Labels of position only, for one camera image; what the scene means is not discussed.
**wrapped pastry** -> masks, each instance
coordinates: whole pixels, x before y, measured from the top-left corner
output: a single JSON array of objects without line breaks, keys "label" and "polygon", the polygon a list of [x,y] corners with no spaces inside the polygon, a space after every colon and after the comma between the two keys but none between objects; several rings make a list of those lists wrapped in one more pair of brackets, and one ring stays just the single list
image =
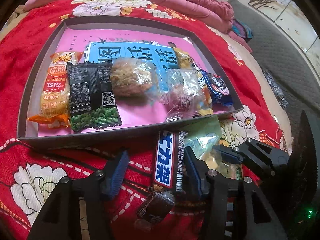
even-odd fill
[{"label": "wrapped pastry", "polygon": [[154,82],[154,65],[148,60],[120,57],[114,60],[110,79],[115,96],[142,96]]},{"label": "wrapped pastry", "polygon": [[198,68],[196,62],[189,55],[189,53],[183,51],[182,49],[173,47],[173,50],[176,54],[178,65],[180,68],[182,68],[182,69],[195,68],[197,70],[199,86],[205,96],[205,101],[203,102],[203,105],[202,105],[201,109],[199,110],[199,114],[200,115],[213,114],[212,99],[210,97],[210,91],[209,91],[209,88],[205,82],[204,76],[201,73],[200,69]]},{"label": "wrapped pastry", "polygon": [[168,69],[169,112],[167,121],[198,115],[205,105],[195,69]]}]

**snack package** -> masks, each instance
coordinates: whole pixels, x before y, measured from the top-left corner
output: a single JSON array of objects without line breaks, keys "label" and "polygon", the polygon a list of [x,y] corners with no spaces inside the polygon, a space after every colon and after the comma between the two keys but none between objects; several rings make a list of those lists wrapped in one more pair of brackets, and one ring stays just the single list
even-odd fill
[{"label": "snack package", "polygon": [[174,205],[175,198],[171,192],[152,192],[137,210],[138,217],[143,220],[139,220],[139,223],[143,224],[135,225],[135,227],[143,230],[147,225],[148,229],[146,231],[150,231],[152,225],[161,222],[169,214]]},{"label": "snack package", "polygon": [[214,104],[220,103],[223,106],[231,106],[233,104],[232,97],[223,79],[202,69],[200,71],[209,88],[212,102]]},{"label": "snack package", "polygon": [[196,70],[168,69],[169,112],[167,121],[174,121],[199,114],[205,97],[199,87]]},{"label": "snack package", "polygon": [[155,67],[149,60],[119,57],[113,61],[110,79],[116,96],[142,96],[155,81]]},{"label": "snack package", "polygon": [[205,161],[210,170],[216,170],[226,178],[241,180],[243,178],[241,165],[224,162],[219,149],[220,146],[216,145],[199,159]]},{"label": "snack package", "polygon": [[29,121],[42,124],[69,123],[69,82],[66,65],[76,64],[80,61],[83,52],[66,51],[51,55],[51,63],[44,81],[40,96],[41,113],[29,117]]},{"label": "snack package", "polygon": [[193,59],[190,57],[189,53],[179,49],[177,47],[172,47],[178,61],[180,68],[192,68]]},{"label": "snack package", "polygon": [[156,149],[153,191],[182,191],[184,141],[187,132],[160,131]]},{"label": "snack package", "polygon": [[204,94],[205,101],[203,102],[202,106],[200,106],[199,114],[200,115],[207,115],[207,114],[213,114],[212,110],[212,99],[210,96],[210,91],[208,89],[208,86],[204,80],[204,77],[198,68],[196,62],[193,60],[193,58],[189,55],[189,53],[183,51],[182,49],[172,47],[178,61],[178,65],[180,68],[187,68],[187,69],[193,69],[195,68],[197,70],[197,76],[198,76],[198,82],[199,86],[202,90],[202,93]]},{"label": "snack package", "polygon": [[111,60],[67,64],[73,131],[122,125],[110,81],[111,68]]},{"label": "snack package", "polygon": [[188,132],[184,147],[190,146],[197,159],[201,159],[202,155],[210,153],[212,147],[218,145],[221,138],[219,119],[216,116],[184,126],[181,130]]}]

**rice cracker package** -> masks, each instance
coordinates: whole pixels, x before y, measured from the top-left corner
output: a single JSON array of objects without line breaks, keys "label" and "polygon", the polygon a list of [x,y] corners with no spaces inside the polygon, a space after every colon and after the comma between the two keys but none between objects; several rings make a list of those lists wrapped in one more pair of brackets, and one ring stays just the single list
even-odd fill
[{"label": "rice cracker package", "polygon": [[68,62],[76,64],[80,61],[83,52],[66,51],[51,55],[51,64],[48,67],[40,96],[41,113],[29,117],[29,121],[42,124],[52,124],[56,121],[69,123],[69,82],[66,65]]}]

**red floral blanket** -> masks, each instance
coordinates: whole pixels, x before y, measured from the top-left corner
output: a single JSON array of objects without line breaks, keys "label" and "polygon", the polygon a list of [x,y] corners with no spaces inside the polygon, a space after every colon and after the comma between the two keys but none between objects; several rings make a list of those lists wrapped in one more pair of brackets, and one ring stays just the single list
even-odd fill
[{"label": "red floral blanket", "polygon": [[[85,15],[140,17],[196,33],[219,61],[244,104],[243,111],[220,122],[221,143],[234,147],[251,137],[279,147],[283,139],[253,73],[232,46],[203,22],[144,0],[55,1],[31,10],[0,43],[0,218],[16,239],[26,239],[37,214],[62,176],[84,178],[102,168],[120,146],[126,146],[129,148],[130,164],[123,185],[115,200],[106,205],[116,239],[197,239],[203,218],[203,203],[190,206],[178,203],[151,232],[135,229],[137,207],[149,194],[147,188],[150,186],[156,149],[154,138],[135,138],[86,149],[48,152],[38,152],[15,139],[20,99],[43,44],[63,19]],[[245,167],[244,174],[254,177]]]}]

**blue gripper pad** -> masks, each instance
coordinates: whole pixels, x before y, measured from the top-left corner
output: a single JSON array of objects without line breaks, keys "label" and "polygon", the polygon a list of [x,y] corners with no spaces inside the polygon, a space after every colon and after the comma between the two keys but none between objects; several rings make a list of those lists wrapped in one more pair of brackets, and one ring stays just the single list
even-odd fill
[{"label": "blue gripper pad", "polygon": [[118,195],[128,165],[128,152],[124,150],[104,166],[103,171],[106,179],[101,185],[101,192],[107,197],[107,200],[112,200]]},{"label": "blue gripper pad", "polygon": [[198,160],[190,146],[184,149],[184,165],[191,183],[191,191],[197,200],[205,199],[210,190],[205,174],[209,171],[207,164]]}]

